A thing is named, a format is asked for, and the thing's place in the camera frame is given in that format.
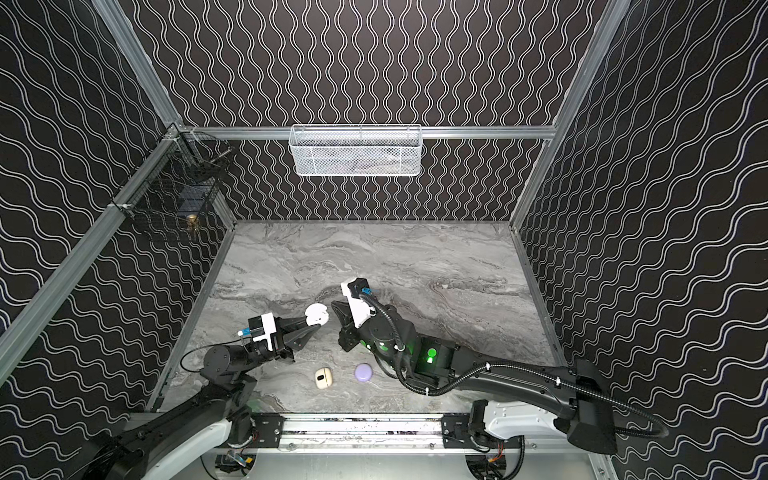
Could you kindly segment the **white round charging case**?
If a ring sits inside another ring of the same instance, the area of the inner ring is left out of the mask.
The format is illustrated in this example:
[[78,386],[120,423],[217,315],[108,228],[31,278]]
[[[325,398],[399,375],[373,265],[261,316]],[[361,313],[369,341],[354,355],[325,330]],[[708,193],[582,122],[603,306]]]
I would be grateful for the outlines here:
[[329,312],[324,304],[313,303],[305,310],[305,321],[308,326],[323,326],[328,320]]

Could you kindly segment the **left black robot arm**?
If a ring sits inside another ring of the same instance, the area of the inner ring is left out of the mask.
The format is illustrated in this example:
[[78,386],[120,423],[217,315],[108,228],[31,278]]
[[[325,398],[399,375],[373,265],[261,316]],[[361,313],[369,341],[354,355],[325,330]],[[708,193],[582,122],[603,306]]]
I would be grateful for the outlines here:
[[248,401],[265,363],[291,362],[328,322],[328,313],[297,318],[264,314],[249,320],[233,341],[212,344],[199,375],[206,384],[188,400],[118,435],[99,434],[76,456],[71,479],[170,478],[205,452],[242,449],[258,435]]

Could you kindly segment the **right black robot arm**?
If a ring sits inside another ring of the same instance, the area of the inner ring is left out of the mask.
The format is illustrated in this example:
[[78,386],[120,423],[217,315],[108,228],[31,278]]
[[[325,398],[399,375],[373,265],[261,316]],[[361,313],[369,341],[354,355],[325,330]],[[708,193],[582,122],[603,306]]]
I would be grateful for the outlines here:
[[392,305],[363,303],[368,317],[358,322],[357,304],[355,299],[331,304],[341,324],[340,346],[345,351],[362,346],[411,393],[432,398],[456,390],[481,394],[470,410],[469,432],[482,446],[521,435],[502,412],[509,401],[550,414],[551,428],[590,453],[616,453],[620,436],[656,440],[669,434],[665,421],[609,395],[588,361],[568,368],[505,360],[421,334]]

